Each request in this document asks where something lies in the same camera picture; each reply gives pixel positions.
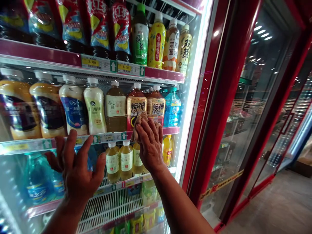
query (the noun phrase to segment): refrigerator shelf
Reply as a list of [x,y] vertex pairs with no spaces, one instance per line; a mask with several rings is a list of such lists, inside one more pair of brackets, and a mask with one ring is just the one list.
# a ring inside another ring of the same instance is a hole
[[157,201],[145,206],[140,195],[128,196],[126,189],[91,198],[82,214],[76,233],[87,233],[100,228],[110,229],[161,204],[161,201]]
[[[163,129],[163,135],[178,134],[179,127],[168,127]],[[108,143],[113,141],[130,140],[132,131],[128,132],[114,132],[114,133],[100,133],[93,135],[93,145]],[[82,145],[89,135],[77,136],[76,146]],[[51,150],[56,148],[56,142],[54,138],[40,138],[30,140],[14,140],[0,142],[0,154],[11,155],[19,153],[31,153],[43,150]]]
[[[176,167],[169,167],[168,170],[173,174],[176,172]],[[134,176],[128,180],[117,182],[116,184],[109,184],[107,181],[107,172],[105,169],[105,176],[103,179],[103,182],[99,186],[98,190],[95,192],[94,197],[91,199],[94,199],[96,197],[102,197],[104,195],[110,194],[115,191],[119,191],[122,189],[125,189],[129,186],[140,184],[144,181],[151,180],[152,176],[150,173],[147,174],[140,174],[138,176]],[[57,199],[51,202],[47,202],[41,205],[33,206],[27,209],[27,216],[28,218],[33,218],[38,215],[42,215],[45,213],[49,213],[51,211],[56,210],[58,205],[61,203],[62,199]]]
[[0,63],[10,64],[26,71],[54,72],[54,75],[85,75],[101,80],[105,76],[130,81],[148,81],[177,85],[184,83],[185,75],[134,63],[103,59],[51,49],[38,45],[0,39]]

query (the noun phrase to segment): hand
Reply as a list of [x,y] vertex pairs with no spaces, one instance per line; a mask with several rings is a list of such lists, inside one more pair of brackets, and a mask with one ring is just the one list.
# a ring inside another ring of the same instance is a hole
[[103,181],[106,164],[106,154],[98,157],[95,172],[88,171],[88,151],[93,141],[89,136],[83,146],[75,154],[77,132],[71,130],[67,140],[63,137],[55,137],[57,158],[54,153],[45,153],[52,169],[62,172],[65,187],[65,198],[77,202],[87,202]]
[[157,131],[152,118],[148,122],[142,118],[141,125],[137,124],[136,129],[141,140],[140,158],[146,169],[151,174],[167,169],[162,157],[163,128],[160,126]]

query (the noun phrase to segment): person's left hand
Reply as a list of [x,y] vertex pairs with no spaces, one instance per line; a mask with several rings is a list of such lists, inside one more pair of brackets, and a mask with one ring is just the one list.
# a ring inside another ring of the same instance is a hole
[[71,130],[67,140],[61,136],[55,137],[57,157],[54,153],[45,153],[52,169],[63,173],[65,198],[87,202],[98,189],[104,178],[106,164],[106,154],[102,153],[98,157],[95,172],[88,171],[88,151],[93,141],[93,136],[89,136],[83,146],[75,154],[77,132]]

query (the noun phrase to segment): green bottle cap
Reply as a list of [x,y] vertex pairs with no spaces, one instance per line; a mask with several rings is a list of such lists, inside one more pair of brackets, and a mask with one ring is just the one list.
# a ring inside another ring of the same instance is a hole
[[137,6],[136,6],[136,12],[138,11],[143,11],[144,15],[145,15],[145,5],[142,4],[142,3],[139,3]]

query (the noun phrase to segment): tiled floor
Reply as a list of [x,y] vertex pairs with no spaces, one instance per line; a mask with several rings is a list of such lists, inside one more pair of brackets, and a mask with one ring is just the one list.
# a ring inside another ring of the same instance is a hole
[[222,234],[312,234],[312,179],[281,171]]

